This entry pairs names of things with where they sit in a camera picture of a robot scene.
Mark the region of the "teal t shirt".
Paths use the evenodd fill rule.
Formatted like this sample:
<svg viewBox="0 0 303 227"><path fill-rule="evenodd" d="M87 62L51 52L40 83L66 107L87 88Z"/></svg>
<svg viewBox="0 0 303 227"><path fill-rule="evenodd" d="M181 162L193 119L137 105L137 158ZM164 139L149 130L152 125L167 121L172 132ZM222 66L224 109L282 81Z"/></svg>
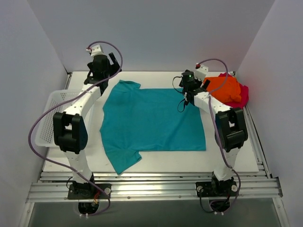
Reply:
<svg viewBox="0 0 303 227"><path fill-rule="evenodd" d="M120 80L103 106L100 135L105 154L117 174L139 162L141 151L206 151L200 111L177 111L174 89L146 88Z"/></svg>

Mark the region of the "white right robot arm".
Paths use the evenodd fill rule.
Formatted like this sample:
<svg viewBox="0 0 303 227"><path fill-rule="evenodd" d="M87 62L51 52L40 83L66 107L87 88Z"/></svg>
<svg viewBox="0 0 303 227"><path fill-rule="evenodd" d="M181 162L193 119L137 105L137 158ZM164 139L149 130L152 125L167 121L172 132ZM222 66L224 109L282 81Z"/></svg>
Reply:
<svg viewBox="0 0 303 227"><path fill-rule="evenodd" d="M227 190L227 184L233 182L237 155L248 139L243 110L227 106L213 97L206 90L210 81L199 82L194 72L186 70L180 78L184 105L192 104L211 116L223 163L214 169L210 189L215 195L221 195Z"/></svg>

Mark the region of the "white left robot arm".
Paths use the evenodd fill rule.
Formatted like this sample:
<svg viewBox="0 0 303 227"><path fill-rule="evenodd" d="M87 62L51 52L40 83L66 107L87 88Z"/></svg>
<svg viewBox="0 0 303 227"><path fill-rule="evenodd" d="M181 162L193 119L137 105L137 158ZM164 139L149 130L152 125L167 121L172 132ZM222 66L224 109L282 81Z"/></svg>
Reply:
<svg viewBox="0 0 303 227"><path fill-rule="evenodd" d="M84 119L94 103L108 87L108 78L120 72L120 65L113 53L95 53L92 62L88 63L89 73L84 80L80 98L72 102L62 112L53 116L54 142L63 151L73 171L72 185L84 198L91 198L96 191L86 155L88 132Z"/></svg>

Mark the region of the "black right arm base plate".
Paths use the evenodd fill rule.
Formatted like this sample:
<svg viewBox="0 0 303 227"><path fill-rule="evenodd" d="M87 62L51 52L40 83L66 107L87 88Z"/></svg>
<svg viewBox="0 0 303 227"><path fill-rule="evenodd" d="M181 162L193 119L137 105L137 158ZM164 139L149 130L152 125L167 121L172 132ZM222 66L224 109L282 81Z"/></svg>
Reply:
<svg viewBox="0 0 303 227"><path fill-rule="evenodd" d="M196 182L196 194L201 197L228 197L235 196L238 190L235 181Z"/></svg>

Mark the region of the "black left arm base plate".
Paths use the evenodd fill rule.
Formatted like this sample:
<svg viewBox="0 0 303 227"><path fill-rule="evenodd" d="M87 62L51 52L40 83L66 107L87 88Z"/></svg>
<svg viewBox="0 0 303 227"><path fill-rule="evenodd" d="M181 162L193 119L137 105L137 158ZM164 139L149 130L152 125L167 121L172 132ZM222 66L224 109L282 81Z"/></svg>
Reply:
<svg viewBox="0 0 303 227"><path fill-rule="evenodd" d="M107 199L110 198L111 187L109 183L98 183L97 187L102 191L97 189L95 186L89 183L78 183L72 182L69 186L68 196L69 200L85 200L85 199Z"/></svg>

